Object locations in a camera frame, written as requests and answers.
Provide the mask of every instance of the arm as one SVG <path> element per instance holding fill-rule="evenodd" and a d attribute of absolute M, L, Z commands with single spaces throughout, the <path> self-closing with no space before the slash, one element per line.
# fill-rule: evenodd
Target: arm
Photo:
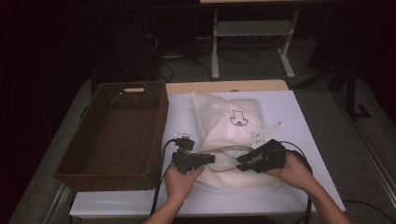
<path fill-rule="evenodd" d="M 283 180 L 292 187 L 303 190 L 317 208 L 323 223 L 351 223 L 326 189 L 309 173 L 296 155 L 287 153 L 284 168 L 267 171 L 266 173 Z"/>
<path fill-rule="evenodd" d="M 145 224 L 170 224 L 183 205 L 184 200 L 189 196 L 195 179 L 204 169 L 205 167 L 202 166 L 189 174 L 183 175 L 172 164 L 165 174 L 168 199 L 163 206 L 145 221 Z"/>

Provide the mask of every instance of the table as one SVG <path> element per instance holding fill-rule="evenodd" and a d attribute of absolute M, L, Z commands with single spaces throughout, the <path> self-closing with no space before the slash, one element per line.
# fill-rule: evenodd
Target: table
<path fill-rule="evenodd" d="M 274 136 L 277 140 L 290 141 L 305 153 L 318 182 L 329 192 L 338 206 L 345 207 L 332 179 L 320 157 L 315 141 L 292 91 L 281 80 L 198 82 L 168 84 L 169 112 L 163 144 L 176 133 L 192 133 L 196 136 L 191 91 L 210 91 L 225 99 L 256 98 L 260 100 L 264 126 L 282 121 L 282 129 Z M 168 147 L 164 166 L 176 148 Z M 70 211 L 72 217 L 147 217 L 154 190 L 79 192 Z M 157 207 L 166 200 L 164 184 L 161 186 Z M 181 208 L 179 217 L 208 216 L 257 216 L 268 214 L 298 213 L 306 207 L 303 191 L 287 185 L 276 189 L 250 191 L 223 191 L 196 183 L 191 195 Z"/>

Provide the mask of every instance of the printed logo on bag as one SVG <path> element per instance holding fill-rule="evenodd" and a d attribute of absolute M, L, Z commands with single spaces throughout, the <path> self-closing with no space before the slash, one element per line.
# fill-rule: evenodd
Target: printed logo on bag
<path fill-rule="evenodd" d="M 233 125 L 238 127 L 246 126 L 248 124 L 248 120 L 244 118 L 244 113 L 238 110 L 233 110 L 233 117 L 230 117 L 230 121 Z"/>

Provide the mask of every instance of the wire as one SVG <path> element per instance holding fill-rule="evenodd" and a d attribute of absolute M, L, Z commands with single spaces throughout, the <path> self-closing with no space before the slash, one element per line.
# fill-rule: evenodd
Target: wire
<path fill-rule="evenodd" d="M 381 209 L 379 209 L 378 207 L 369 204 L 369 203 L 365 203 L 359 200 L 343 200 L 343 203 L 360 203 L 360 204 L 364 204 L 366 206 L 369 206 L 371 208 L 373 208 L 374 210 L 376 210 L 377 212 L 381 213 L 384 217 L 386 217 L 391 223 L 395 224 L 396 221 L 392 219 L 392 217 L 390 217 L 388 214 L 386 214 L 384 211 L 382 211 Z"/>
<path fill-rule="evenodd" d="M 209 72 L 209 70 L 207 70 L 206 66 L 204 66 L 202 63 L 200 63 L 197 60 L 194 60 L 192 58 L 189 58 L 188 56 L 184 56 L 184 55 L 177 55 L 175 56 L 175 58 L 163 58 L 163 59 L 167 59 L 168 62 L 162 62 L 162 65 L 165 65 L 166 63 L 172 63 L 172 62 L 176 62 L 176 61 L 188 61 L 188 62 L 192 62 L 192 63 L 197 63 L 199 65 L 201 65 L 204 69 L 206 74 L 209 76 L 209 80 L 212 80 L 212 76 Z"/>
<path fill-rule="evenodd" d="M 254 51 L 251 50 L 251 51 L 250 51 L 250 52 L 251 52 L 251 55 L 248 54 L 248 51 L 247 51 L 247 50 L 243 50 L 243 51 L 241 51 L 241 52 L 245 53 L 245 54 L 247 55 L 247 57 L 244 58 L 244 59 L 239 59 L 239 58 L 237 58 L 236 56 L 234 56 L 232 53 L 226 53 L 225 51 L 219 51 L 219 52 L 218 52 L 218 55 L 219 55 L 222 59 L 224 59 L 224 60 L 226 60 L 226 61 L 230 61 L 230 62 L 232 62 L 232 63 L 255 64 L 255 63 L 257 63 L 257 62 L 259 61 L 259 52 L 256 53 L 256 52 L 254 52 Z M 253 61 L 252 63 L 247 63 L 247 61 L 250 60 L 250 59 L 252 59 L 252 58 L 254 58 L 254 61 Z"/>
<path fill-rule="evenodd" d="M 154 39 L 154 47 L 152 47 L 152 49 L 148 51 L 148 53 L 151 55 L 151 58 L 152 58 L 152 57 L 154 57 L 155 49 L 158 47 L 158 39 L 157 39 L 157 37 L 155 37 L 155 35 L 146 35 L 146 37 Z"/>
<path fill-rule="evenodd" d="M 155 192 L 154 192 L 154 199 L 152 201 L 151 211 L 150 211 L 150 214 L 149 214 L 150 216 L 152 214 L 154 214 L 155 209 L 157 207 L 158 195 L 160 193 L 161 183 L 163 182 L 163 177 L 161 176 L 161 174 L 163 172 L 163 159 L 165 158 L 166 148 L 168 147 L 168 145 L 171 142 L 176 142 L 176 140 L 175 139 L 171 139 L 171 140 L 167 141 L 166 144 L 163 146 L 163 153 L 161 155 L 161 161 L 160 161 L 159 177 L 157 179 L 158 182 L 157 182 L 157 187 L 156 187 Z"/>
<path fill-rule="evenodd" d="M 289 145 L 292 145 L 292 146 L 296 147 L 296 148 L 301 152 L 301 154 L 304 156 L 304 158 L 306 159 L 306 156 L 305 156 L 305 154 L 303 153 L 303 151 L 302 151 L 299 147 L 297 147 L 296 145 L 294 145 L 293 143 L 290 143 L 290 142 L 287 142 L 287 141 L 280 141 L 280 143 L 286 143 L 286 144 L 289 144 Z"/>
<path fill-rule="evenodd" d="M 163 177 L 161 178 L 161 183 L 163 182 L 163 179 L 165 178 L 165 174 L 166 174 L 166 172 L 169 170 L 169 167 L 171 167 L 171 165 L 172 165 L 172 162 L 169 163 L 168 167 L 166 167 L 165 172 L 163 172 Z"/>
<path fill-rule="evenodd" d="M 279 143 L 286 143 L 286 144 L 290 144 L 290 145 L 296 147 L 296 148 L 300 151 L 300 153 L 301 153 L 301 154 L 300 154 L 300 155 L 301 155 L 301 159 L 303 160 L 303 163 L 304 163 L 305 167 L 308 169 L 308 171 L 309 171 L 311 174 L 313 174 L 312 168 L 311 168 L 311 166 L 309 165 L 309 162 L 308 162 L 308 160 L 306 159 L 305 154 L 303 153 L 303 151 L 302 151 L 299 147 L 297 147 L 297 146 L 294 145 L 293 143 L 290 143 L 290 142 L 287 142 L 287 141 L 280 141 Z M 310 199 L 309 196 L 308 196 L 308 200 L 307 200 L 307 202 L 306 202 L 305 216 L 302 217 L 302 218 L 300 218 L 299 220 L 297 220 L 296 224 L 297 224 L 297 223 L 300 223 L 303 219 L 305 219 L 304 224 L 309 223 L 309 219 L 311 218 L 311 208 L 312 208 L 312 201 L 311 201 L 311 199 Z"/>
<path fill-rule="evenodd" d="M 167 64 L 165 64 L 165 63 L 160 63 L 160 65 L 167 67 L 167 68 L 171 71 L 171 76 L 170 76 L 169 78 L 164 77 L 164 76 L 161 74 L 161 72 L 160 72 L 160 77 L 162 77 L 163 79 L 165 79 L 165 82 L 167 82 L 167 83 L 170 82 L 171 79 L 172 79 L 172 77 L 173 77 L 173 74 L 174 74 L 174 71 L 173 71 L 172 67 L 169 66 L 169 65 L 167 65 Z"/>
<path fill-rule="evenodd" d="M 206 40 L 209 40 L 209 43 L 205 44 L 204 46 L 201 46 L 201 43 L 198 43 L 198 54 L 205 54 L 208 53 L 213 46 L 213 39 L 211 36 L 203 36 L 203 37 L 198 37 L 198 40 L 201 42 L 204 42 Z"/>

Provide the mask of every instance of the cable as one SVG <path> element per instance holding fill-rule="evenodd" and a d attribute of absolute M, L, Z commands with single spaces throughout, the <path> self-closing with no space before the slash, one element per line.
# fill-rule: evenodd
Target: cable
<path fill-rule="evenodd" d="M 205 69 L 207 75 L 209 76 L 209 80 L 212 80 L 212 76 L 211 76 L 209 70 L 207 70 L 207 68 L 202 63 L 200 63 L 197 60 L 194 60 L 192 58 L 189 58 L 188 56 L 177 55 L 177 56 L 175 56 L 175 58 L 163 58 L 163 59 L 167 59 L 168 62 L 162 62 L 162 65 L 165 65 L 166 63 L 172 63 L 172 62 L 176 62 L 176 61 L 181 61 L 181 60 L 189 61 L 189 62 L 192 62 L 192 63 L 197 63 L 197 64 L 201 65 Z"/>
<path fill-rule="evenodd" d="M 373 208 L 374 210 L 376 210 L 377 212 L 381 213 L 384 217 L 386 217 L 391 223 L 395 224 L 396 221 L 392 219 L 391 216 L 389 216 L 388 214 L 386 214 L 384 211 L 382 211 L 381 209 L 379 209 L 378 207 L 375 207 L 372 204 L 369 203 L 365 203 L 359 200 L 343 200 L 343 203 L 360 203 L 360 204 L 364 204 L 366 206 L 369 206 L 371 208 Z"/>
<path fill-rule="evenodd" d="M 169 83 L 173 77 L 174 71 L 172 69 L 172 67 L 170 67 L 169 65 L 165 64 L 165 63 L 160 63 L 160 65 L 167 67 L 170 71 L 171 71 L 171 76 L 169 78 L 164 77 L 161 72 L 160 72 L 160 77 L 162 77 L 163 79 L 165 79 L 165 82 Z"/>
<path fill-rule="evenodd" d="M 158 47 L 158 39 L 155 37 L 155 35 L 146 35 L 147 38 L 154 39 L 154 46 L 152 47 L 151 50 L 148 51 L 148 53 L 151 55 L 151 58 L 154 57 L 155 54 L 155 49 Z"/>
<path fill-rule="evenodd" d="M 255 63 L 257 63 L 258 61 L 259 61 L 259 52 L 254 52 L 253 50 L 251 50 L 250 52 L 252 53 L 251 55 L 249 55 L 248 54 L 248 51 L 245 51 L 245 50 L 243 50 L 243 51 L 241 51 L 241 52 L 243 52 L 243 53 L 245 53 L 246 55 L 247 55 L 247 57 L 246 58 L 244 58 L 244 59 L 239 59 L 239 58 L 237 58 L 236 56 L 234 56 L 232 53 L 228 53 L 228 56 L 229 57 L 227 57 L 227 56 L 224 56 L 225 54 L 227 54 L 227 53 L 225 53 L 224 51 L 219 51 L 218 52 L 218 55 L 222 58 L 222 59 L 224 59 L 224 60 L 226 60 L 226 61 L 230 61 L 230 62 L 232 62 L 232 63 L 242 63 L 242 64 L 255 64 Z M 254 58 L 254 61 L 252 62 L 252 63 L 247 63 L 247 61 L 249 60 L 249 59 L 251 59 L 251 58 Z"/>
<path fill-rule="evenodd" d="M 286 143 L 286 144 L 289 144 L 289 145 L 292 145 L 292 146 L 296 147 L 296 148 L 300 151 L 300 154 L 298 154 L 298 153 L 297 153 L 297 154 L 300 155 L 300 159 L 301 159 L 302 162 L 304 163 L 305 167 L 308 169 L 309 173 L 313 174 L 312 168 L 311 168 L 311 166 L 309 165 L 309 162 L 308 162 L 308 160 L 306 159 L 305 154 L 303 153 L 303 151 L 302 151 L 299 147 L 297 147 L 297 146 L 294 145 L 293 143 L 290 143 L 290 142 L 287 142 L 287 141 L 280 141 L 279 143 Z M 300 218 L 299 220 L 297 220 L 296 224 L 297 224 L 297 223 L 300 223 L 303 219 L 305 219 L 304 224 L 308 224 L 308 223 L 309 223 L 309 220 L 310 220 L 310 218 L 311 218 L 311 208 L 312 208 L 312 201 L 311 201 L 311 199 L 310 199 L 309 196 L 308 196 L 308 200 L 307 200 L 307 202 L 306 202 L 305 216 L 302 217 L 302 218 Z"/>
<path fill-rule="evenodd" d="M 149 213 L 150 216 L 151 216 L 152 214 L 154 214 L 155 209 L 156 209 L 156 207 L 157 207 L 158 195 L 159 195 L 159 193 L 160 193 L 161 183 L 163 182 L 163 178 L 162 178 L 162 176 L 161 176 L 161 174 L 162 174 L 162 172 L 163 172 L 163 159 L 165 158 L 166 148 L 168 147 L 168 145 L 169 145 L 171 142 L 176 142 L 176 140 L 175 140 L 175 139 L 171 139 L 171 140 L 167 141 L 166 144 L 163 146 L 163 153 L 162 153 L 162 155 L 161 155 L 161 161 L 160 161 L 160 170 L 159 170 L 159 172 L 158 172 L 158 173 L 159 173 L 159 176 L 158 176 L 158 179 L 157 179 L 157 187 L 156 187 L 155 192 L 154 192 L 154 199 L 153 199 L 153 201 L 152 201 L 151 211 L 150 211 L 150 213 Z"/>
<path fill-rule="evenodd" d="M 163 172 L 163 177 L 161 178 L 161 183 L 163 182 L 163 179 L 165 178 L 165 174 L 166 174 L 166 172 L 169 170 L 169 167 L 171 167 L 171 165 L 172 165 L 172 162 L 169 163 L 168 167 L 166 167 L 165 172 Z"/>

